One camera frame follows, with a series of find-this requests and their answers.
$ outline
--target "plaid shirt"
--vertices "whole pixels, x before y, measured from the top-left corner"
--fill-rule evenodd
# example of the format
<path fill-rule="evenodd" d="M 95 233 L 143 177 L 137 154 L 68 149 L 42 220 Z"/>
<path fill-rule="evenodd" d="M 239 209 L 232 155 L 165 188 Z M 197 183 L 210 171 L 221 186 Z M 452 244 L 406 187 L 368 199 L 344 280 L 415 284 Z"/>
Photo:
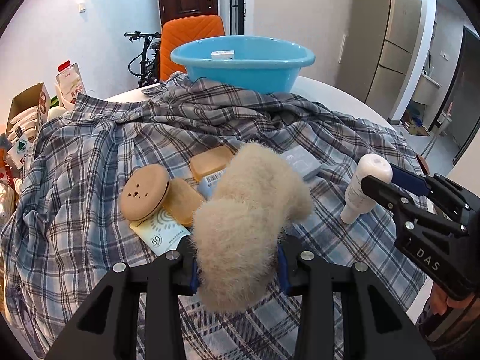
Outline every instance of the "plaid shirt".
<path fill-rule="evenodd" d="M 119 195 L 133 171 L 162 164 L 171 178 L 196 185 L 189 159 L 218 145 L 232 151 L 257 140 L 283 152 L 302 145 L 322 164 L 309 181 L 314 213 L 287 232 L 329 262 L 364 261 L 404 309 L 425 276 L 394 247 L 395 225 L 380 205 L 351 226 L 340 221 L 344 194 L 359 159 L 375 152 L 416 171 L 415 153 L 394 130 L 332 112 L 288 93 L 261 95 L 207 79 L 174 74 L 149 88 L 141 103 L 79 95 L 75 109 L 47 123 L 23 183 L 15 215 L 1 232 L 6 305 L 12 323 L 44 356 L 92 288 L 117 262 L 138 266 L 155 255 L 130 230 Z M 426 208 L 426 200 L 417 204 Z M 277 281 L 244 313 L 217 315 L 198 297 L 179 298 L 189 359 L 289 359 L 301 298 Z M 139 357 L 145 299 L 139 313 Z M 335 357 L 343 351 L 335 301 Z"/>

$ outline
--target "soap bar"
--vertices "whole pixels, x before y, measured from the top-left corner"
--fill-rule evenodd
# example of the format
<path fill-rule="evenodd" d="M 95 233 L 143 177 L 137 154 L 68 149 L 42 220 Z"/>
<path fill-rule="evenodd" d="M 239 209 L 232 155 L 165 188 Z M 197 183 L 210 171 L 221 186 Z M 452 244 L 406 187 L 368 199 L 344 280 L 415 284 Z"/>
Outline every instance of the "soap bar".
<path fill-rule="evenodd" d="M 303 178 L 303 181 L 311 179 L 320 171 L 320 161 L 302 146 L 295 146 L 280 154 L 280 157 L 286 159 L 293 170 Z"/>
<path fill-rule="evenodd" d="M 205 199 L 210 199 L 212 196 L 213 190 L 217 186 L 218 181 L 222 177 L 222 174 L 225 172 L 225 169 L 219 170 L 218 172 L 212 173 L 211 175 L 205 176 L 198 184 L 197 191 L 200 192 Z"/>
<path fill-rule="evenodd" d="M 177 249 L 180 240 L 191 234 L 164 208 L 146 220 L 131 222 L 130 228 L 157 256 Z"/>
<path fill-rule="evenodd" d="M 195 180 L 200 182 L 205 176 L 225 168 L 232 158 L 233 154 L 228 147 L 215 147 L 191 157 L 190 170 Z"/>
<path fill-rule="evenodd" d="M 205 200 L 183 178 L 170 181 L 169 192 L 162 201 L 163 207 L 184 226 L 191 226 L 194 212 Z"/>

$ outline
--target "round white table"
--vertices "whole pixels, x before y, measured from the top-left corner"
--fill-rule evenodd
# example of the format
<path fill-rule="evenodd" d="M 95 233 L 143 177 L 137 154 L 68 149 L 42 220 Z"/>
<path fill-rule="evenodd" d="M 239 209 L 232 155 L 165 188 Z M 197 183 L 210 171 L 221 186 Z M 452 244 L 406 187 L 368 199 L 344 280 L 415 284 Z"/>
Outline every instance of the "round white table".
<path fill-rule="evenodd" d="M 365 103 L 350 96 L 348 93 L 341 91 L 333 86 L 325 84 L 314 79 L 298 76 L 293 84 L 292 93 L 300 95 L 307 100 L 322 103 L 325 107 L 332 111 L 339 111 L 343 114 L 352 115 L 360 119 L 367 119 L 380 126 L 393 129 L 393 127 L 373 109 Z M 120 93 L 116 96 L 109 97 L 107 101 L 117 103 L 135 103 L 148 100 L 148 97 L 142 93 L 141 88 L 133 89 L 128 92 Z M 433 212 L 433 206 L 429 201 L 429 211 Z M 414 303 L 407 311 L 409 318 L 416 322 L 418 316 L 422 312 L 423 305 L 430 295 L 433 281 L 428 278 L 422 289 L 415 298 Z"/>

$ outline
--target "gray soap box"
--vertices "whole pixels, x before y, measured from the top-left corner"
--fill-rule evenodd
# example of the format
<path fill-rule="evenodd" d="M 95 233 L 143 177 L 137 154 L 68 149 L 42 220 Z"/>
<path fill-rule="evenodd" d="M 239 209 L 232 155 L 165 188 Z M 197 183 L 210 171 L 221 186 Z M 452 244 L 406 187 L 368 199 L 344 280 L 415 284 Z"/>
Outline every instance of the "gray soap box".
<path fill-rule="evenodd" d="M 302 146 L 295 146 L 280 154 L 300 176 L 307 181 L 320 171 L 320 161 Z"/>

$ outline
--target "barcode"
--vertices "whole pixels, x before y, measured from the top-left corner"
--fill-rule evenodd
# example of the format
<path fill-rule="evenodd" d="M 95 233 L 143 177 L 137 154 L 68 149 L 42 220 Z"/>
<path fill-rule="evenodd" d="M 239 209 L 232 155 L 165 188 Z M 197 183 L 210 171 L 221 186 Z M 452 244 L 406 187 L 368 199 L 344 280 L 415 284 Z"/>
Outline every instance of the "barcode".
<path fill-rule="evenodd" d="M 206 178 L 207 178 L 207 183 L 211 184 L 213 183 L 214 181 L 217 181 L 221 176 L 222 176 L 222 172 L 217 172 L 217 173 L 213 173 L 212 175 L 208 175 Z"/>

